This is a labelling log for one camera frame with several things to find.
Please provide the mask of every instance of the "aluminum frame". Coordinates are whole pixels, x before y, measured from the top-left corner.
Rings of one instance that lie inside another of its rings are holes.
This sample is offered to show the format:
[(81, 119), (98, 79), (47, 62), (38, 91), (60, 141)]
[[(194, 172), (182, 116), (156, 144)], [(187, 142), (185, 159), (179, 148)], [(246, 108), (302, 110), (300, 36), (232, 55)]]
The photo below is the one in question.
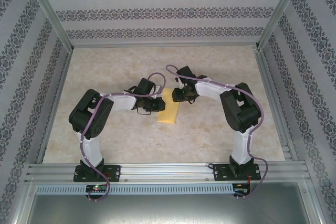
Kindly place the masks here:
[(274, 9), (264, 31), (262, 32), (260, 39), (258, 41), (258, 48), (262, 49), (267, 44), (269, 37), (271, 36), (275, 26), (278, 24), (282, 14), (284, 13), (290, 0), (280, 0)]
[(222, 47), (222, 46), (255, 46), (255, 41), (250, 42), (190, 42), (190, 43), (123, 43), (123, 44), (87, 44), (75, 45), (74, 48), (114, 48), (114, 47)]
[(36, 162), (38, 164), (41, 164), (42, 161), (43, 161), (43, 157), (44, 157), (44, 153), (46, 151), (46, 148), (47, 148), (47, 144), (48, 144), (48, 141), (49, 141), (49, 137), (50, 137), (50, 134), (51, 134), (51, 130), (52, 130), (52, 126), (54, 124), (54, 120), (55, 120), (55, 117), (56, 117), (56, 112), (57, 112), (57, 109), (58, 109), (58, 105), (59, 105), (59, 101), (61, 99), (61, 95), (62, 95), (62, 91), (63, 91), (63, 88), (64, 88), (64, 83), (65, 83), (65, 80), (66, 80), (66, 77), (67, 77), (67, 74), (68, 74), (68, 70), (69, 70), (69, 67), (70, 67), (70, 62), (71, 62), (71, 58), (72, 58), (72, 50), (70, 50), (68, 52), (68, 59), (67, 59), (67, 62), (66, 62), (66, 66), (65, 66), (65, 70), (61, 76), (61, 81), (60, 81), (60, 86), (57, 90), (57, 94), (56, 94), (56, 97), (55, 97), (55, 103), (54, 103), (54, 106), (52, 108), (52, 111), (51, 111), (51, 114), (50, 114), (50, 119), (49, 120), (49, 123), (47, 125), (47, 130), (46, 130), (46, 134), (42, 140), (42, 143), (41, 143), (41, 148), (40, 148), (40, 152), (38, 153), (38, 156), (37, 156), (37, 159), (36, 159)]
[(287, 144), (291, 159), (293, 161), (298, 161), (299, 158), (296, 154), (293, 141), (290, 137), (285, 117), (283, 116), (279, 98), (275, 86), (273, 84), (270, 71), (266, 64), (266, 59), (262, 50), (254, 49), (257, 65), (263, 81), (267, 100), (272, 112), (274, 124), (276, 126), (279, 139), (282, 144)]
[[(87, 185), (75, 183), (73, 173), (77, 164), (31, 164), (27, 170), (22, 193), (12, 223), (26, 223), (33, 206), (39, 185)], [(164, 185), (164, 184), (232, 184), (246, 181), (214, 181), (208, 163), (155, 163), (119, 164), (120, 182), (112, 185)], [(258, 163), (261, 175), (265, 164)], [(308, 168), (304, 161), (269, 162), (269, 172), (264, 183), (298, 183), (310, 223), (325, 223), (322, 209), (317, 200)]]
[(73, 49), (72, 42), (64, 26), (59, 20), (55, 10), (53, 9), (53, 6), (51, 5), (50, 1), (49, 0), (38, 0), (38, 2), (41, 5), (41, 8), (43, 9), (45, 15), (49, 19), (51, 25), (53, 26), (53, 29), (56, 31), (58, 37), (62, 41), (63, 45), (67, 48), (67, 51), (72, 52), (72, 49)]

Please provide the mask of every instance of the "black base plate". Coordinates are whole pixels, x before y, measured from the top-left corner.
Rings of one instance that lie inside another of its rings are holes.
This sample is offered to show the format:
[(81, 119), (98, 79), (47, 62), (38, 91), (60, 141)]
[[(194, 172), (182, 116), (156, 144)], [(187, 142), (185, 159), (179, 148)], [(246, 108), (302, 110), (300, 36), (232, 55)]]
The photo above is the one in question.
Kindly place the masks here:
[(213, 164), (212, 169), (214, 170), (215, 181), (248, 180), (248, 174), (250, 174), (251, 180), (261, 180), (260, 170), (257, 164), (251, 165), (250, 169), (240, 174), (238, 178), (231, 172), (229, 164)]
[[(119, 182), (120, 169), (120, 165), (104, 165), (103, 173), (107, 176), (109, 182)], [(77, 165), (74, 174), (74, 182), (105, 182), (105, 179), (101, 176), (98, 180), (95, 180), (92, 177), (87, 177), (83, 171), (83, 167)]]

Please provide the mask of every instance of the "wire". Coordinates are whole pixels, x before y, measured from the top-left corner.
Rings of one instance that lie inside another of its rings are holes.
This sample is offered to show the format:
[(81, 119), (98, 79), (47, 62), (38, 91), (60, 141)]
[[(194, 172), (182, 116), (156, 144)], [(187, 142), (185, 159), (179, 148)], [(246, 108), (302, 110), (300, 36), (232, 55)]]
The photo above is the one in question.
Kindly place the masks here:
[(109, 192), (110, 192), (110, 188), (111, 188), (111, 184), (110, 184), (109, 179), (108, 179), (108, 178), (107, 178), (101, 171), (99, 171), (97, 168), (95, 168), (95, 167), (90, 163), (90, 161), (89, 161), (88, 158), (86, 157), (86, 154), (85, 154), (85, 152), (84, 152), (84, 147), (83, 147), (83, 145), (84, 145), (85, 134), (86, 134), (87, 131), (89, 130), (89, 127), (90, 127), (90, 125), (91, 125), (91, 123), (92, 123), (92, 121), (93, 121), (93, 118), (94, 118), (94, 117), (96, 116), (96, 114), (97, 114), (97, 111), (98, 111), (99, 106), (101, 105), (101, 103), (103, 102), (103, 100), (104, 100), (105, 98), (107, 98), (107, 97), (111, 97), (111, 96), (114, 96), (114, 95), (128, 95), (128, 96), (130, 96), (130, 97), (151, 97), (151, 96), (160, 94), (160, 93), (162, 92), (162, 90), (164, 89), (164, 87), (166, 86), (166, 77), (165, 77), (163, 74), (159, 73), (159, 72), (155, 72), (155, 73), (152, 73), (152, 74), (150, 74), (150, 75), (148, 76), (148, 80), (149, 80), (153, 75), (156, 75), (156, 74), (158, 74), (159, 76), (162, 76), (162, 78), (163, 78), (163, 85), (162, 85), (162, 87), (161, 87), (157, 92), (154, 92), (154, 93), (152, 93), (152, 94), (131, 94), (131, 93), (125, 93), (125, 92), (122, 92), (122, 93), (120, 92), (120, 93), (106, 94), (106, 95), (103, 95), (102, 98), (101, 98), (101, 99), (99, 100), (99, 102), (97, 103), (97, 105), (96, 105), (96, 107), (95, 107), (95, 110), (93, 111), (92, 116), (91, 116), (90, 119), (89, 119), (88, 124), (86, 125), (85, 129), (83, 130), (83, 132), (82, 132), (82, 134), (81, 134), (81, 136), (80, 136), (80, 151), (81, 151), (81, 153), (82, 153), (82, 156), (83, 156), (84, 160), (87, 162), (87, 164), (88, 164), (88, 165), (89, 165), (95, 172), (97, 172), (100, 176), (102, 176), (102, 177), (106, 180), (106, 182), (107, 182), (107, 190), (106, 190), (105, 194), (102, 195), (102, 196), (101, 196), (100, 198), (98, 198), (98, 199), (92, 199), (92, 198), (90, 198), (90, 194), (93, 192), (93, 191), (90, 191), (89, 194), (88, 194), (88, 199), (89, 199), (89, 201), (95, 201), (95, 202), (97, 202), (97, 201), (100, 201), (100, 200), (104, 199), (104, 198), (109, 194)]
[(267, 161), (264, 159), (264, 158), (261, 158), (261, 157), (256, 157), (254, 156), (252, 153), (251, 153), (251, 150), (250, 150), (250, 144), (251, 144), (251, 136), (252, 134), (261, 126), (261, 124), (263, 123), (264, 121), (264, 118), (265, 118), (265, 115), (264, 115), (264, 110), (262, 109), (261, 107), (261, 104), (260, 102), (252, 95), (250, 94), (249, 92), (243, 90), (243, 89), (240, 89), (240, 88), (237, 88), (233, 85), (228, 85), (228, 84), (223, 84), (223, 83), (220, 83), (220, 82), (217, 82), (217, 81), (213, 81), (213, 80), (204, 80), (204, 79), (199, 79), (199, 78), (193, 78), (193, 77), (188, 77), (188, 76), (182, 76), (180, 74), (177, 74), (177, 73), (174, 73), (172, 70), (170, 70), (169, 68), (175, 68), (176, 70), (178, 70), (178, 68), (174, 65), (167, 65), (166, 66), (166, 70), (177, 76), (177, 77), (180, 77), (180, 78), (184, 78), (184, 79), (189, 79), (189, 80), (194, 80), (194, 81), (199, 81), (199, 82), (208, 82), (208, 83), (212, 83), (212, 84), (215, 84), (215, 85), (219, 85), (221, 87), (224, 87), (224, 88), (229, 88), (229, 89), (233, 89), (233, 90), (236, 90), (236, 91), (239, 91), (245, 95), (247, 95), (248, 97), (250, 97), (252, 100), (254, 100), (256, 102), (256, 104), (258, 105), (259, 109), (260, 109), (260, 113), (261, 113), (261, 118), (260, 118), (260, 121), (258, 122), (258, 124), (250, 131), (250, 133), (248, 134), (248, 138), (247, 138), (247, 153), (250, 157), (256, 159), (256, 160), (260, 160), (260, 161), (263, 161), (265, 163), (265, 166), (266, 166), (266, 169), (265, 169), (265, 172), (264, 172), (264, 175), (262, 176), (259, 184), (256, 186), (256, 188), (249, 194), (247, 195), (247, 197), (251, 196), (252, 194), (255, 193), (255, 191), (260, 187), (261, 183), (264, 181), (264, 179), (266, 178), (266, 175), (267, 175), (267, 172), (268, 172), (268, 163)]
[(193, 100), (193, 102), (191, 102), (190, 100), (188, 100), (189, 104), (193, 104), (195, 102), (196, 99)]
[(251, 175), (250, 175), (250, 173), (247, 174), (247, 179), (248, 179), (248, 181), (247, 181), (248, 189), (247, 190), (250, 190), (251, 189)]

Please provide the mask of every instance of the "perforated metal strip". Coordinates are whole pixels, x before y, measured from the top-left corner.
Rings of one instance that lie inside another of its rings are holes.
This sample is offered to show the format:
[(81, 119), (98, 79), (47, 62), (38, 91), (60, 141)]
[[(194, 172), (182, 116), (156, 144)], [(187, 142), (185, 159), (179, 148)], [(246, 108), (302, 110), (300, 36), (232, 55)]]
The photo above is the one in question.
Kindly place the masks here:
[[(83, 195), (86, 185), (39, 185), (37, 195)], [(111, 195), (232, 194), (232, 184), (111, 185)]]

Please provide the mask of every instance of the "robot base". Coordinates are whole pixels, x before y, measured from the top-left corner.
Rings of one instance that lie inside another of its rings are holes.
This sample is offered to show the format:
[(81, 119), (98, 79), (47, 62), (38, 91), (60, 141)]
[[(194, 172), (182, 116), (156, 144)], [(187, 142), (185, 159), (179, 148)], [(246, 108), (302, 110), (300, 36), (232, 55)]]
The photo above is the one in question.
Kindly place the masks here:
[[(120, 165), (104, 165), (103, 159), (96, 168), (107, 176), (109, 182), (119, 182)], [(105, 182), (105, 179), (81, 160), (75, 169), (74, 182)]]
[(230, 164), (209, 164), (208, 166), (214, 171), (215, 181), (248, 180), (248, 176), (250, 180), (261, 180), (259, 166), (253, 163), (253, 159), (245, 165), (238, 165), (230, 156)]

